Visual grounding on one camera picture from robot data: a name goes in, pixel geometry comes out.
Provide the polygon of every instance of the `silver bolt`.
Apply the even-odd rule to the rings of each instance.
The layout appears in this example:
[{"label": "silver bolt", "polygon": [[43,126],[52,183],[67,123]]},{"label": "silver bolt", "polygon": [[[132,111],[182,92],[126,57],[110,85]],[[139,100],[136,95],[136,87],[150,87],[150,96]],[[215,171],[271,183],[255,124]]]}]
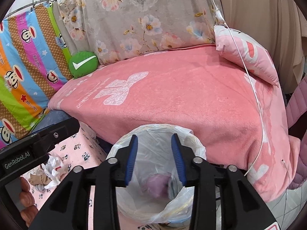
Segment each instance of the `silver bolt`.
[{"label": "silver bolt", "polygon": [[108,159],[109,164],[115,164],[115,163],[117,163],[117,161],[118,160],[115,157],[111,157],[110,159]]},{"label": "silver bolt", "polygon": [[197,156],[197,157],[193,158],[193,162],[195,162],[195,163],[202,163],[203,159],[201,157]]},{"label": "silver bolt", "polygon": [[75,173],[79,173],[79,172],[81,172],[82,171],[82,167],[81,166],[76,166],[76,167],[74,167],[74,169],[73,169],[73,171],[75,172]]},{"label": "silver bolt", "polygon": [[236,172],[238,170],[238,168],[234,165],[229,165],[228,169],[231,171],[231,172]]}]

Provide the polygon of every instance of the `finger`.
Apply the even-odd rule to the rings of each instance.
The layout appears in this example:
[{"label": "finger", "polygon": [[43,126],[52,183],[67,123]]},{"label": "finger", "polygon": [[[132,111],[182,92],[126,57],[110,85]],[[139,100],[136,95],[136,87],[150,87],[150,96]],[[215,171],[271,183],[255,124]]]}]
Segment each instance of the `finger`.
[{"label": "finger", "polygon": [[20,177],[20,182],[21,182],[21,189],[25,192],[30,191],[30,184],[28,183],[28,181],[26,179],[24,179],[23,177]]},{"label": "finger", "polygon": [[30,226],[30,224],[34,220],[37,213],[38,213],[38,209],[34,205],[32,205],[32,206],[30,206],[30,207],[28,207],[28,208],[26,208],[26,209],[24,209],[20,212],[20,215],[23,218],[23,220],[26,222],[27,227]]},{"label": "finger", "polygon": [[26,208],[34,205],[35,201],[34,201],[34,197],[32,196],[32,194],[30,192],[21,192],[19,194],[19,199],[22,203],[22,205],[24,205]]}]

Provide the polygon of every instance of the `round green cushion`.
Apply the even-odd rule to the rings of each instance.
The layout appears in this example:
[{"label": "round green cushion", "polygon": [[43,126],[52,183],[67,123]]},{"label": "round green cushion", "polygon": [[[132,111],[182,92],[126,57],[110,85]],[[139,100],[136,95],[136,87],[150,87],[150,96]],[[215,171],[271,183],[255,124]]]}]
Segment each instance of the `round green cushion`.
[{"label": "round green cushion", "polygon": [[98,58],[92,52],[79,52],[72,56],[68,64],[74,78],[83,77],[94,72],[98,67]]}]

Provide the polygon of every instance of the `brown cloth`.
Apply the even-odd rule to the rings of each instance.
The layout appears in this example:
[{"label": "brown cloth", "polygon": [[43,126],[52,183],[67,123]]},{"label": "brown cloth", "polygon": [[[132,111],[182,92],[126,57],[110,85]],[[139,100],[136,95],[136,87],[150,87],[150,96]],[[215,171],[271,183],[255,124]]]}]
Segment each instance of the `brown cloth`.
[{"label": "brown cloth", "polygon": [[307,55],[307,21],[293,0],[221,0],[229,27],[259,42],[270,53],[286,94],[302,79]]},{"label": "brown cloth", "polygon": [[30,174],[29,184],[32,186],[41,184],[41,185],[48,185],[51,182],[51,179],[46,175],[33,175]]}]

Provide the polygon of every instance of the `pile of crumpled items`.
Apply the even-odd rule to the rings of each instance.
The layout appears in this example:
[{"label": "pile of crumpled items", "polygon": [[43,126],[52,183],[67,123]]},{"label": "pile of crumpled items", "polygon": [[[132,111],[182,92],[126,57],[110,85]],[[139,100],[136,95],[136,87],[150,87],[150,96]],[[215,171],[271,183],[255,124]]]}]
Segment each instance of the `pile of crumpled items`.
[{"label": "pile of crumpled items", "polygon": [[23,177],[37,191],[44,193],[45,190],[56,188],[65,173],[67,173],[67,164],[64,164],[59,156],[50,155],[47,163],[28,171]]}]

